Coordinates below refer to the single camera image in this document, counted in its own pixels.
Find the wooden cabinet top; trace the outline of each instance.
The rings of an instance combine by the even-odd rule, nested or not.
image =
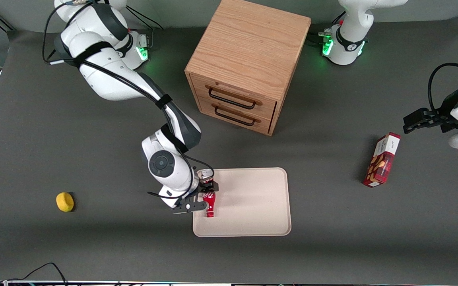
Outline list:
[[[310,23],[286,11],[222,0],[185,71],[282,100]]]

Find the gray table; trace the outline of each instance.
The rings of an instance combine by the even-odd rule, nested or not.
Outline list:
[[[71,280],[458,284],[449,135],[404,136],[389,183],[360,183],[376,140],[402,134],[402,117],[427,105],[434,67],[458,62],[458,18],[378,23],[349,67],[306,46],[272,137],[198,112],[183,69],[202,31],[157,32],[142,71],[199,123],[191,156],[287,171],[291,233],[196,237],[190,215],[146,194],[160,185],[140,142],[164,123],[159,110],[99,98],[75,68],[42,63],[40,34],[14,33],[0,77],[0,279],[53,261]],[[448,69],[435,81],[438,104],[458,87]],[[57,209],[62,191],[75,192],[75,213]],[[53,270],[33,278],[58,279]]]

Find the beige tray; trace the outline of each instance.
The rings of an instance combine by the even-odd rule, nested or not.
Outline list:
[[[215,217],[193,213],[198,237],[284,236],[291,231],[284,169],[216,169],[215,181]]]

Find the black metal handle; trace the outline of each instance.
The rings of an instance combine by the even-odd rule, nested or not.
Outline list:
[[[220,101],[227,102],[229,104],[236,105],[237,107],[241,107],[241,108],[245,108],[245,109],[253,109],[254,107],[256,107],[256,102],[255,101],[253,101],[252,105],[250,105],[250,106],[249,105],[244,105],[244,104],[238,103],[236,101],[232,101],[232,100],[220,97],[220,96],[216,96],[216,95],[211,93],[212,91],[213,91],[213,88],[210,87],[210,89],[208,90],[208,94],[210,95],[211,98],[218,99]]]
[[[235,122],[238,122],[240,124],[243,124],[243,125],[247,125],[247,126],[252,126],[254,125],[254,123],[256,122],[256,119],[252,120],[252,123],[247,123],[247,122],[244,122],[244,121],[241,121],[239,119],[236,119],[236,118],[232,118],[231,116],[227,116],[225,114],[222,114],[220,112],[217,112],[218,110],[218,106],[215,106],[215,114],[220,116],[220,117],[224,117],[225,119],[229,119],[229,120],[232,120],[232,121],[235,121]]]

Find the cardboard box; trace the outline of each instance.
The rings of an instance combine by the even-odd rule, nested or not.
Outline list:
[[[365,186],[374,188],[386,183],[399,141],[400,135],[392,132],[379,139],[372,156],[371,165],[367,169],[367,175],[363,181]]]

